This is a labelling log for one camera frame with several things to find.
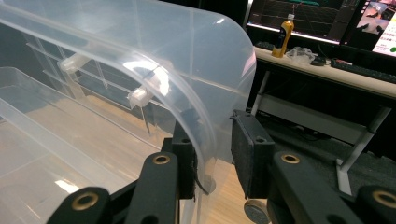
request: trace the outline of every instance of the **computer monitor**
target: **computer monitor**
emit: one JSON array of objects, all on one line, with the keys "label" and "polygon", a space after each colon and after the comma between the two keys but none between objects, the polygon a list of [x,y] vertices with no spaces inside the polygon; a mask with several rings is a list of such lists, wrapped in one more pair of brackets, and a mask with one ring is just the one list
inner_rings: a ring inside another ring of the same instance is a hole
[{"label": "computer monitor", "polygon": [[396,0],[361,0],[342,47],[396,59]]},{"label": "computer monitor", "polygon": [[338,45],[359,0],[252,0],[248,27],[278,32],[294,14],[291,35]]}]

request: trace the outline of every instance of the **desk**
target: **desk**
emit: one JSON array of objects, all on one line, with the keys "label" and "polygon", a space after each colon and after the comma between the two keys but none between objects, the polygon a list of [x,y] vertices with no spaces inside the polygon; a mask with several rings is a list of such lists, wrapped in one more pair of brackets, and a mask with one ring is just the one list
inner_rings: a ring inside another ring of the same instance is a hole
[{"label": "desk", "polygon": [[[293,63],[291,59],[286,56],[281,59],[275,58],[271,56],[271,51],[265,49],[255,48],[255,52],[257,60],[259,63],[264,64],[267,71],[265,72],[262,86],[252,108],[252,114],[254,115],[256,111],[260,109],[268,114],[289,120],[321,133],[326,133],[329,136],[354,145],[350,156],[344,161],[337,160],[336,164],[338,187],[341,191],[351,194],[347,171],[370,142],[377,128],[390,112],[389,105],[392,105],[393,101],[396,100],[396,85],[334,69],[329,65],[299,65]],[[351,90],[361,91],[368,97],[378,98],[384,105],[379,109],[372,122],[365,127],[275,98],[274,96],[263,94],[267,79],[273,71],[292,73],[299,77],[311,77]]]}]

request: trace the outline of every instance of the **white desk surface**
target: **white desk surface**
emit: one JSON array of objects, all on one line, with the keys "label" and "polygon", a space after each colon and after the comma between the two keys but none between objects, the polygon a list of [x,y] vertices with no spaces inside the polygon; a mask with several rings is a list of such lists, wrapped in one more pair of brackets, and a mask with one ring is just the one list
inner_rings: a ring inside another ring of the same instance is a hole
[{"label": "white desk surface", "polygon": [[277,63],[280,66],[286,66],[294,70],[300,70],[310,75],[323,77],[335,82],[339,82],[356,89],[362,89],[378,95],[385,95],[389,98],[396,99],[396,84],[388,83],[378,79],[364,77],[354,73],[349,73],[343,70],[335,69],[329,65],[313,66],[313,65],[299,65],[293,63],[290,58],[276,58],[271,56],[271,51],[266,49],[254,48],[258,60],[263,60],[268,63]]}]

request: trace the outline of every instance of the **transparent plastic container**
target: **transparent plastic container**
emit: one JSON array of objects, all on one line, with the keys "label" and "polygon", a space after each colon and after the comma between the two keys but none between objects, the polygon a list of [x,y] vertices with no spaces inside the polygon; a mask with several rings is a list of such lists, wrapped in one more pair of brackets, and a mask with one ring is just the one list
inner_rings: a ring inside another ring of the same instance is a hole
[{"label": "transparent plastic container", "polygon": [[[136,180],[176,120],[204,188],[216,159],[231,159],[229,117],[246,108],[256,58],[227,17],[148,0],[4,0],[0,22],[23,32],[51,83],[0,69],[0,222],[43,223],[73,190]],[[205,221],[210,195],[196,195],[184,223]]]}]

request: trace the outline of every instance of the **monitor screen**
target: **monitor screen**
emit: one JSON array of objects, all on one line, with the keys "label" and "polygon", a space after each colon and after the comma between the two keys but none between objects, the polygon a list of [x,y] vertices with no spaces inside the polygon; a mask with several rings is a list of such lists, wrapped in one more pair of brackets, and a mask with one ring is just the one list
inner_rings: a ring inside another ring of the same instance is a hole
[{"label": "monitor screen", "polygon": [[396,0],[363,0],[342,45],[396,57]]},{"label": "monitor screen", "polygon": [[338,45],[359,0],[254,0],[247,26],[278,32],[294,14],[292,35]]}]

